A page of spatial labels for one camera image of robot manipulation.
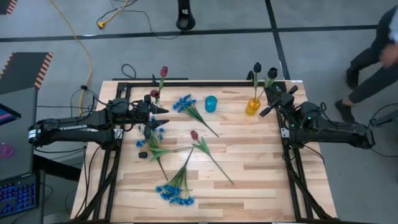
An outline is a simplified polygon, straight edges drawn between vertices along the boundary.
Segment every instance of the black tulip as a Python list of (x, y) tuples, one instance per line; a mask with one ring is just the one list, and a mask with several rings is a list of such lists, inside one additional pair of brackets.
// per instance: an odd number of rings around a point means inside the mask
[(253, 71), (256, 73), (260, 73), (261, 72), (261, 64), (260, 63), (255, 63), (254, 67), (253, 67)]
[(276, 79), (277, 76), (278, 76), (278, 69), (274, 67), (270, 68), (268, 71), (268, 78)]
[(138, 153), (138, 157), (141, 159), (146, 159), (148, 158), (148, 152), (140, 152)]
[(253, 78), (254, 78), (254, 73), (253, 71), (250, 71), (247, 80), (253, 80)]

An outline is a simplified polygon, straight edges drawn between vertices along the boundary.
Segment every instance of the red tulip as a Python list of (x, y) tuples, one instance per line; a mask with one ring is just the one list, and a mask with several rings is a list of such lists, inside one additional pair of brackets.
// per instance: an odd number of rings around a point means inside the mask
[(198, 140), (199, 135), (196, 131), (191, 131), (191, 137), (193, 140)]
[(157, 90), (151, 90), (149, 94), (153, 98), (159, 98), (160, 97), (160, 92), (157, 91)]
[(169, 72), (169, 68), (167, 68), (166, 66), (163, 66), (162, 69), (160, 69), (160, 76), (161, 77), (166, 77), (167, 76), (167, 72)]

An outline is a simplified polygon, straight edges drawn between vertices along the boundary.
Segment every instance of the wooden table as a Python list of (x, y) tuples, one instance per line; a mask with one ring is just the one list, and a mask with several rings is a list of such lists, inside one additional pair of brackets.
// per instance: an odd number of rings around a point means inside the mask
[[(117, 85), (118, 82), (103, 82), (100, 100), (113, 99)], [(295, 104), (307, 99), (302, 82), (286, 82), (286, 85), (288, 89), (293, 85), (299, 87), (295, 93)], [(130, 101), (143, 99), (152, 89), (153, 87), (133, 87)], [(172, 109), (172, 105), (181, 96), (189, 93), (198, 100), (197, 108), (200, 114), (220, 138), (198, 121)], [(176, 149), (190, 146), (193, 142), (190, 131), (196, 130), (200, 136), (204, 136), (212, 156), (233, 180), (234, 185), (228, 182), (206, 154), (196, 149), (188, 162), (188, 187), (190, 195), (195, 197), (195, 203), (189, 207), (169, 204), (155, 192), (156, 186), (166, 183), (158, 163), (149, 162), (150, 156), (148, 159), (138, 158), (138, 152), (146, 149), (136, 147), (136, 141), (144, 137), (135, 126), (124, 135), (111, 221), (295, 221), (287, 171), (281, 158), (282, 146), (276, 113), (273, 110), (263, 118), (258, 114), (246, 115), (244, 109), (253, 94), (253, 87), (164, 87), (161, 103), (170, 112), (159, 114), (156, 118), (169, 119), (170, 122), (163, 125), (165, 139), (162, 141), (162, 147)], [(214, 95), (218, 99), (217, 110), (214, 113), (207, 113), (204, 109), (204, 100), (208, 95)], [(259, 111), (266, 107), (265, 95), (261, 97), (261, 104)], [(97, 109), (103, 109), (103, 105), (98, 104)], [(309, 146), (320, 152), (317, 143), (311, 143)], [(97, 147), (95, 143), (88, 144), (87, 163)], [(181, 168), (188, 154), (188, 151), (183, 151), (162, 157), (162, 165), (170, 179)], [(335, 217), (336, 212), (322, 160), (305, 148), (301, 149), (301, 155), (309, 191), (325, 211)], [(104, 151), (100, 150), (93, 161), (88, 195), (90, 199), (98, 188), (103, 156)], [(297, 192), (304, 217), (302, 194), (299, 190)], [(101, 203), (100, 218), (104, 217), (107, 195), (106, 192)], [(82, 171), (72, 218), (80, 208), (84, 196), (85, 178)]]

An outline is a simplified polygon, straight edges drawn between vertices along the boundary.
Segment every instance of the keyboard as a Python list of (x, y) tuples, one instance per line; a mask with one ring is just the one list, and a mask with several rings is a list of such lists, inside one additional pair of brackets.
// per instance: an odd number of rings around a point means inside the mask
[(39, 173), (0, 182), (0, 218), (36, 208), (39, 186)]

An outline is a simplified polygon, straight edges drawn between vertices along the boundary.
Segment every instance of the concrete floor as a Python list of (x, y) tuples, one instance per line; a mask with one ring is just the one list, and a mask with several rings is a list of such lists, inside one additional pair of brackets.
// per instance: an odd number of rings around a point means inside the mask
[[(149, 32), (143, 14), (122, 12), (104, 30), (95, 21), (111, 9), (108, 0), (55, 0), (78, 35)], [(271, 0), (278, 27), (359, 26), (377, 24), (395, 0)], [(130, 9), (144, 10), (155, 32), (176, 31), (177, 1), (140, 0)], [(197, 20), (195, 30), (270, 28), (264, 0), (192, 0)], [(46, 37), (71, 35), (66, 23), (48, 0), (19, 0), (10, 16), (0, 16), (0, 38)], [(280, 39), (293, 80), (303, 80), (308, 99), (324, 101), (331, 119), (340, 120), (333, 102), (344, 98), (349, 90), (344, 72), (349, 61), (368, 47), (374, 30), (283, 32)], [(157, 74), (161, 66), (169, 67), (170, 77), (195, 79), (245, 79), (255, 62), (264, 68), (279, 68), (272, 33), (189, 35), (173, 40), (154, 37), (84, 40), (93, 59), (93, 77), (89, 87), (99, 93), (101, 83), (122, 78), (121, 65), (130, 63), (138, 77)], [(12, 52), (53, 52), (54, 58), (39, 91), (39, 105), (68, 106), (70, 96), (83, 84), (88, 62), (81, 47), (72, 40), (40, 42), (1, 42), (0, 62)], [(369, 77), (380, 65), (361, 73)], [(358, 121), (368, 119), (381, 106), (396, 101), (389, 87), (354, 108)], [(78, 96), (73, 100), (78, 104)], [(85, 98), (85, 105), (90, 98)], [(38, 108), (37, 119), (70, 115), (68, 108)], [(398, 154), (396, 128), (386, 125), (375, 130), (376, 150)], [(81, 144), (52, 144), (47, 150), (64, 151)], [(321, 144), (331, 192), (339, 218), (370, 223), (396, 223), (398, 219), (398, 159), (381, 157), (372, 151), (346, 145)], [(66, 158), (66, 164), (81, 162), (81, 154)], [(64, 201), (76, 189), (76, 183), (54, 177), (46, 181), (55, 192), (46, 204), (46, 223), (62, 221)], [(70, 209), (74, 194), (68, 200)]]

